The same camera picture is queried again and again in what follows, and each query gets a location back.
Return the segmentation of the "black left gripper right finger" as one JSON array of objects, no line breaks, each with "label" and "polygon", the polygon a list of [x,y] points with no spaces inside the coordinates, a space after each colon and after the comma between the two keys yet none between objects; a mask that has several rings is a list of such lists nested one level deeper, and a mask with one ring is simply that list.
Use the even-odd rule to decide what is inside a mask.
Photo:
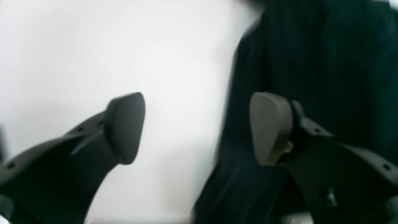
[{"label": "black left gripper right finger", "polygon": [[336,139],[307,118],[297,101],[255,92],[250,126],[257,162],[282,167],[293,187],[277,210],[283,224],[396,224],[397,167],[374,152]]}]

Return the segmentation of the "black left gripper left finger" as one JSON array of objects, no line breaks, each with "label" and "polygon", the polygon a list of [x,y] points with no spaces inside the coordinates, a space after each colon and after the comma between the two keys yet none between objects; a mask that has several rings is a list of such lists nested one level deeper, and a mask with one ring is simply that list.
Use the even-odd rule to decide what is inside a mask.
[{"label": "black left gripper left finger", "polygon": [[140,93],[114,98],[105,111],[1,167],[1,220],[83,224],[101,183],[138,153],[145,121]]}]

